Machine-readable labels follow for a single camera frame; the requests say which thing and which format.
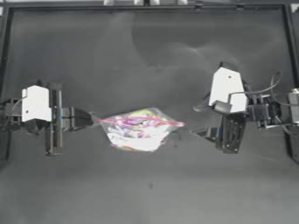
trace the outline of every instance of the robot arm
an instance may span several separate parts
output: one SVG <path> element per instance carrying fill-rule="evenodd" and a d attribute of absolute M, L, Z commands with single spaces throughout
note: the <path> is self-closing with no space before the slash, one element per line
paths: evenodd
<path fill-rule="evenodd" d="M 299 144 L 299 91 L 294 90 L 286 95 L 290 103 L 283 105 L 273 91 L 267 93 L 278 82 L 269 89 L 253 92 L 239 72 L 221 65 L 214 74 L 209 102 L 211 110 L 221 115 L 219 127 L 209 127 L 197 134 L 214 142 L 225 153 L 239 152 L 247 122 L 257 123 L 259 129 L 282 127 L 291 138 L 291 144 Z"/>
<path fill-rule="evenodd" d="M 47 155 L 62 154 L 63 133 L 77 131 L 94 125 L 93 114 L 78 108 L 62 106 L 62 88 L 50 85 L 31 86 L 23 90 L 22 99 L 2 103 L 3 131 L 24 128 L 29 133 L 46 133 Z"/>

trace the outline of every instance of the black frame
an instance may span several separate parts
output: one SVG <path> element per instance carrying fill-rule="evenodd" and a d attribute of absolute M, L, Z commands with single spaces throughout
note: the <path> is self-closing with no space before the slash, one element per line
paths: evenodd
<path fill-rule="evenodd" d="M 8 57 L 8 48 L 10 48 L 10 36 L 11 36 L 11 23 L 14 18 L 14 12 L 16 10 L 23 11 L 81 11 L 81 10 L 110 10 L 110 11 L 169 11 L 169 10 L 181 10 L 181 11 L 267 11 L 267 10 L 279 10 L 283 15 L 285 22 L 285 34 L 286 40 L 289 44 L 289 52 L 294 73 L 294 87 L 299 88 L 299 52 L 298 52 L 298 43 L 295 37 L 295 25 L 293 20 L 293 13 L 295 13 L 291 9 L 290 3 L 226 3 L 226 4 L 215 4 L 215 3 L 201 3 L 197 0 L 189 0 L 187 5 L 179 5 L 177 2 L 173 3 L 170 1 L 162 2 L 161 5 L 150 5 L 151 0 L 145 0 L 143 5 L 135 5 L 134 1 L 122 1 L 115 2 L 114 6 L 106 6 L 105 2 L 57 2 L 57 3 L 8 3 L 4 2 L 0 4 L 0 7 L 4 8 L 4 13 L 2 16 L 2 33 L 0 33 L 0 98 L 3 98 L 6 91 L 6 63 Z M 294 137 L 289 136 L 286 138 L 289 152 L 291 152 L 291 156 L 294 156 L 293 151 L 295 150 L 297 144 L 293 144 Z M 10 144 L 7 145 L 7 155 L 10 151 Z"/>

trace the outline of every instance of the plastic bag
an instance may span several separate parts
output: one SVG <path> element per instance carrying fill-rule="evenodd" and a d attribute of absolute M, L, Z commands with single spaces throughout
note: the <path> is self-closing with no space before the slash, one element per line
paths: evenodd
<path fill-rule="evenodd" d="M 157 151 L 183 122 L 158 108 L 146 108 L 103 119 L 102 126 L 115 147 L 126 151 Z"/>

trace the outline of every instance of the cable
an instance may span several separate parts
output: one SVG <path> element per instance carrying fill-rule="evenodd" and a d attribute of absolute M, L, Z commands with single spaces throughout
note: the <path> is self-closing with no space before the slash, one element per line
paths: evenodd
<path fill-rule="evenodd" d="M 15 105 L 14 105 L 14 107 L 12 107 L 12 110 L 11 110 L 11 114 L 15 112 L 16 106 L 20 104 L 20 102 L 23 101 L 23 99 L 24 99 L 26 97 L 23 97 L 23 98 L 15 103 Z M 12 118 L 11 116 L 7 117 L 6 122 L 4 122 L 3 130 L 6 130 L 6 126 L 7 126 L 7 124 L 8 124 L 10 120 L 11 120 L 11 118 Z"/>
<path fill-rule="evenodd" d="M 287 135 L 290 135 L 290 136 L 298 136 L 298 135 L 299 135 L 299 132 L 294 133 L 294 132 L 286 127 L 286 125 L 283 125 L 283 122 L 282 122 L 282 120 L 279 119 L 278 116 L 275 116 L 275 119 L 277 119 L 278 122 L 281 123 L 281 125 L 282 125 L 281 127 L 283 128 L 285 133 L 286 133 Z"/>
<path fill-rule="evenodd" d="M 271 89 L 271 97 L 273 97 L 273 99 L 274 99 L 274 101 L 277 102 L 277 103 L 279 103 L 282 106 L 286 106 L 286 107 L 298 107 L 299 106 L 299 104 L 298 103 L 287 103 L 287 102 L 282 102 L 282 101 L 279 101 L 278 99 L 277 99 L 277 96 L 278 95 L 289 95 L 289 93 L 275 93 L 275 90 L 274 89 Z"/>
<path fill-rule="evenodd" d="M 277 82 L 274 83 L 274 79 L 275 79 L 275 77 L 277 77 L 278 75 L 279 75 L 279 79 L 278 79 Z M 258 95 L 258 94 L 263 94 L 265 92 L 273 90 L 273 89 L 277 87 L 277 85 L 279 84 L 281 80 L 282 80 L 282 75 L 281 75 L 281 73 L 277 73 L 277 74 L 273 76 L 273 78 L 271 78 L 271 85 L 270 85 L 270 87 L 267 87 L 267 88 L 265 88 L 265 89 L 261 89 L 261 90 L 257 90 L 257 91 L 245 91 L 245 92 L 235 92 L 235 93 L 231 93 L 231 94 L 229 95 L 229 102 L 230 102 L 230 100 L 231 100 L 231 96 L 233 96 L 233 95 L 239 95 L 239 94 Z"/>

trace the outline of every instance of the black table surface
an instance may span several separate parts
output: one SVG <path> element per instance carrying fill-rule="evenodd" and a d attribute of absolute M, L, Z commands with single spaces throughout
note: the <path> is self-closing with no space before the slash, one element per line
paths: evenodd
<path fill-rule="evenodd" d="M 63 84 L 63 103 L 101 117 L 158 107 L 187 127 L 155 153 L 110 145 L 101 127 L 67 134 L 65 155 L 46 157 L 43 137 L 14 133 L 0 171 L 2 224 L 294 223 L 299 166 L 281 129 L 247 126 L 238 155 L 190 133 L 218 116 L 193 106 L 221 61 L 255 89 L 293 71 L 279 11 L 14 14 L 6 96 L 37 80 Z"/>

